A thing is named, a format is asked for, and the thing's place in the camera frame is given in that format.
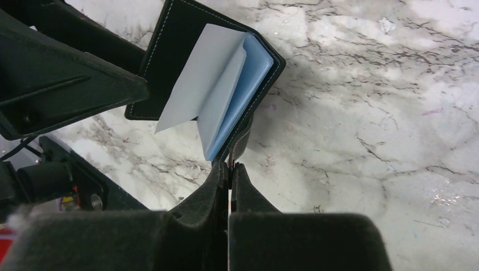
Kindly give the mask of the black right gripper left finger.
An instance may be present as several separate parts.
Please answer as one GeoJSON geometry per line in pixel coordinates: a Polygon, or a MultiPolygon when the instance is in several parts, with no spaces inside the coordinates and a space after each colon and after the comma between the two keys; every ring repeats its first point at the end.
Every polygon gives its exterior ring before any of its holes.
{"type": "Polygon", "coordinates": [[[28,219],[2,270],[228,270],[228,167],[170,211],[77,211],[28,219]]]}

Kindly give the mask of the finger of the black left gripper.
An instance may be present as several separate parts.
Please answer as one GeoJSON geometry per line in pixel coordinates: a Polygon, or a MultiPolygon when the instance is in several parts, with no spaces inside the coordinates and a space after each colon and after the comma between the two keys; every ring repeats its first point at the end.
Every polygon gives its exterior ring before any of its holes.
{"type": "Polygon", "coordinates": [[[40,135],[149,96],[147,82],[1,12],[1,135],[40,135]]]}
{"type": "Polygon", "coordinates": [[[96,23],[65,1],[1,1],[16,20],[77,50],[138,74],[145,51],[96,23]]]}

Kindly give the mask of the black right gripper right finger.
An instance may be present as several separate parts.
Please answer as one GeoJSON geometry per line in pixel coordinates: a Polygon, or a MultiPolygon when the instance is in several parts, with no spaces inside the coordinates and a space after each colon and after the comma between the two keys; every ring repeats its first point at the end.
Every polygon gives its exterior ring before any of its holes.
{"type": "Polygon", "coordinates": [[[232,170],[230,270],[390,270],[381,234],[354,213],[282,213],[232,170]]]}

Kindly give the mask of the black leather card holder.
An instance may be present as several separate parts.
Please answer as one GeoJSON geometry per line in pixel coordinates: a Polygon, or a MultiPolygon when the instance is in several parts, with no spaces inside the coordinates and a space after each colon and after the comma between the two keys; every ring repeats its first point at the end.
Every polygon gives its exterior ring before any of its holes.
{"type": "Polygon", "coordinates": [[[150,97],[125,117],[156,121],[157,132],[194,120],[204,158],[235,161],[285,65],[252,28],[197,1],[166,1],[139,70],[150,97]]]}

